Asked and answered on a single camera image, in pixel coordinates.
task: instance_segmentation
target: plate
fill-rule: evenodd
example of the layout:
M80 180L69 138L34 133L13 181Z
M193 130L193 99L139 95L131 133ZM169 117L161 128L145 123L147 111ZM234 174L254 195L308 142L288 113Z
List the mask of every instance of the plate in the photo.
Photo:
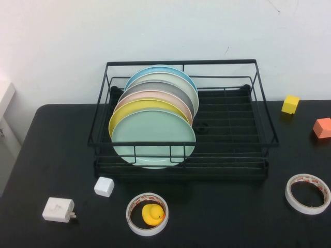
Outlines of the plate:
M197 114L198 107L199 107L198 93L195 91L194 87L191 84L189 84L185 79L183 79L182 77L177 76L175 74L171 74L171 73L152 72L150 74L143 75L143 76L137 78L136 80L132 81L132 83L127 88L127 90L132 88L134 85L143 83L146 80L167 81L170 84L180 88L182 91L184 91L188 95L188 97L191 99L191 102L193 103L193 108L194 108L193 116L195 116Z
M186 104L186 106L188 106L192 116L194 116L193 103L191 99L188 97L188 95L177 86L172 85L171 83L163 80L158 80L158 81L146 80L144 82L141 82L140 84L134 85L121 95L118 102L121 102L123 98L127 97L132 93L138 91L146 91L146 90L162 91L177 96Z
M143 70L138 71L135 75L133 75L129 81L127 82L127 84L125 85L124 91L127 90L127 88L129 88L130 84L140 78L141 76L147 75L147 74L151 74L151 73L155 73L155 72L165 72L165 73L170 73L170 74L174 74L177 76L180 76L181 78L183 78L184 80L186 80L190 85L192 85L192 87L195 89L195 91L198 93L197 87L195 86L193 80L183 71L180 71L178 69L175 69L173 67L170 66L164 66L164 65L154 65L148 68L145 68Z
M113 131L112 142L195 142L195 133L180 115L168 110L147 108L123 118ZM136 146L136 162L134 157L126 157L134 155L132 146L115 146L114 149L119 156L133 165L172 166L184 160L184 146L171 146L172 156L183 156L172 159L166 157L170 156L169 146ZM194 146L186 146L186 157L190 156L193 150Z
M166 92L162 92L162 91L146 90L146 91L138 91L138 92L132 93L132 94L128 95L127 97L123 98L117 104L114 111L116 111L118 108L120 108L121 106L123 106L131 101L134 101L137 99L142 99L142 98L150 98L150 99L156 99L156 100L159 99L159 100L163 100L165 102L168 102L168 103L176 106L180 111L183 112L186 119L188 120L188 123L190 125L192 125L193 117L192 117L191 111L188 108L188 106L186 106L186 104L181 99L179 99L177 96L174 96L170 93L166 93Z
M184 113L176 106L174 106L168 102L162 101L160 99L144 98L144 99L131 101L131 102L123 105L122 107L118 108L114 112L114 114L110 118L109 126L108 126L110 137L112 137L114 128L124 117L128 116L132 112L135 112L135 111L138 111L141 109L145 109L145 108L150 108L150 107L173 111L173 112L177 113L178 115L182 116L187 122L189 122L187 117L184 115Z

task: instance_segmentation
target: light green plate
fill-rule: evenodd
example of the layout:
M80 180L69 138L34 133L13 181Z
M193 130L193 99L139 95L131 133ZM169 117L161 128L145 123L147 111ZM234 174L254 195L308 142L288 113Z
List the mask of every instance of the light green plate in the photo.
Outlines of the light green plate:
M195 142L195 133L180 115L162 108L147 108L122 119L113 131L112 142ZM116 146L114 149L119 156L133 165L176 165L184 160L184 146L171 146L172 156L183 156L172 159L162 157L170 156L169 146L136 146L136 162L134 157L126 157L134 155L132 146ZM186 157L190 156L193 150L194 146L186 146Z

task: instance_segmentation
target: yellow rubber duck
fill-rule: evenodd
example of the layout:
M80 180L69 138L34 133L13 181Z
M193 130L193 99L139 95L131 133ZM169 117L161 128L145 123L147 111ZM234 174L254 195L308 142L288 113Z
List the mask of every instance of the yellow rubber duck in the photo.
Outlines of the yellow rubber duck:
M159 225L166 216L163 208L157 204L147 204L142 210L143 220L151 226Z

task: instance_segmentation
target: power adapter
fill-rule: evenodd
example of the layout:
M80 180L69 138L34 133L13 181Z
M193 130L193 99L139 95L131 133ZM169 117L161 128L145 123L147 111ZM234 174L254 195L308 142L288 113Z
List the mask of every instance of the power adapter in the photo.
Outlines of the power adapter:
M42 216L47 221L57 221L68 223L71 218L76 218L73 211L74 203L72 199L50 197L43 210Z

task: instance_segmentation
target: black wire dish rack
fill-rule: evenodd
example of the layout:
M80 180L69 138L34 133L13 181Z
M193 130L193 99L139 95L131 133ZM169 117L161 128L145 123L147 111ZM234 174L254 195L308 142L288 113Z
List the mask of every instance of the black wire dish rack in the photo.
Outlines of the black wire dish rack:
M151 65L170 65L195 82L199 110L193 121L196 142L113 143L108 123L128 79ZM268 151L279 145L255 59L108 62L88 138L95 149L95 173L112 178L265 179ZM114 146L183 146L184 161L148 169L124 161ZM186 146L195 146L190 156Z

